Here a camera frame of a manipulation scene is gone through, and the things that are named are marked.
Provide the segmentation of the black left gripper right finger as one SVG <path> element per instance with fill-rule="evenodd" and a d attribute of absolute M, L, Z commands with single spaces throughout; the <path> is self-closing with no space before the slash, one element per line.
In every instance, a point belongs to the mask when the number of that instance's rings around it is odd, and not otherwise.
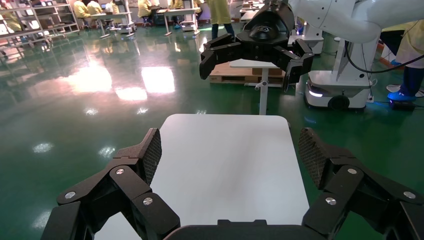
<path fill-rule="evenodd" d="M 386 240 L 424 237 L 424 197 L 366 167 L 348 149 L 323 142 L 312 128 L 301 130 L 298 153 L 318 190 L 302 225 L 332 240 L 349 213 L 361 216 Z"/>

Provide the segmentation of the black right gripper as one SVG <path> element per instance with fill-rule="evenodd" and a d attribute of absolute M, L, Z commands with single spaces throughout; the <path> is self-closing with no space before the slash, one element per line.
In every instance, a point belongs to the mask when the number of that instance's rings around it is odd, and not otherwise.
<path fill-rule="evenodd" d="M 199 75 L 205 80 L 216 65 L 238 60 L 272 62 L 285 72 L 282 89 L 287 92 L 290 84 L 311 71 L 314 54 L 302 39 L 286 49 L 295 26 L 295 17 L 287 2 L 266 2 L 254 17 L 234 37 L 226 33 L 203 45 L 200 54 Z"/>

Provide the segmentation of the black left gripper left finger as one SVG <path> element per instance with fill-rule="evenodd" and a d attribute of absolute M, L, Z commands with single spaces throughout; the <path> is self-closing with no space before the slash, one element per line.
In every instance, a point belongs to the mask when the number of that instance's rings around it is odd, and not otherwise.
<path fill-rule="evenodd" d="M 117 213 L 143 240 L 165 239 L 181 222 L 151 189 L 161 156 L 160 130 L 151 128 L 141 143 L 120 149 L 103 170 L 59 194 L 42 239 L 92 240 Z"/>

